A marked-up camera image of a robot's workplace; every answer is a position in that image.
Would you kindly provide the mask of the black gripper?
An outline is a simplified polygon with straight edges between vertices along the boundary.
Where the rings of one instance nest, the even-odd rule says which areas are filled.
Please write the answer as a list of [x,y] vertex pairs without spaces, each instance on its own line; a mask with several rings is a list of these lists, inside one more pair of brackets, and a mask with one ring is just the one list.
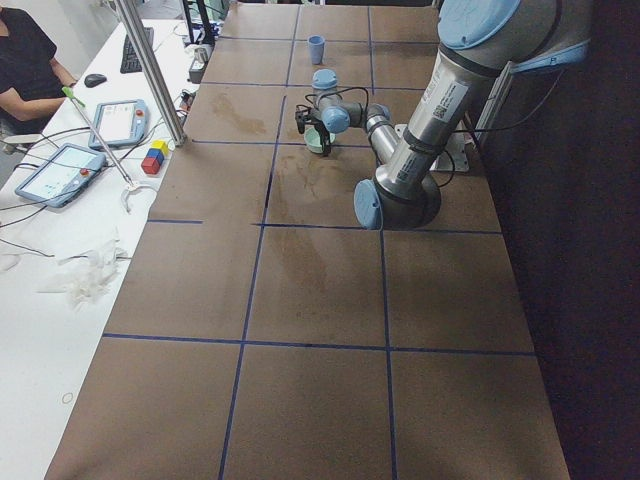
[[311,126],[319,132],[321,154],[323,157],[327,157],[331,153],[331,134],[318,116],[318,111],[313,106],[297,104],[295,106],[294,119],[299,134],[303,135],[307,126]]

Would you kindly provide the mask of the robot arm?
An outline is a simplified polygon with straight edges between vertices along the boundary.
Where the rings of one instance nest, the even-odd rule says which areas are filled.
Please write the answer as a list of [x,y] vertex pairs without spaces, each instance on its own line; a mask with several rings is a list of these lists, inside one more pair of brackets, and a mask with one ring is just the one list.
[[381,164],[355,187],[354,211],[363,228],[425,226],[441,205],[429,170],[472,100],[508,63],[527,72],[582,61],[592,12],[590,1],[447,1],[439,13],[431,80],[402,132],[392,126],[386,107],[345,101],[330,69],[314,74],[311,104],[297,108],[297,127],[319,133],[324,155],[331,135],[350,127],[365,131]]

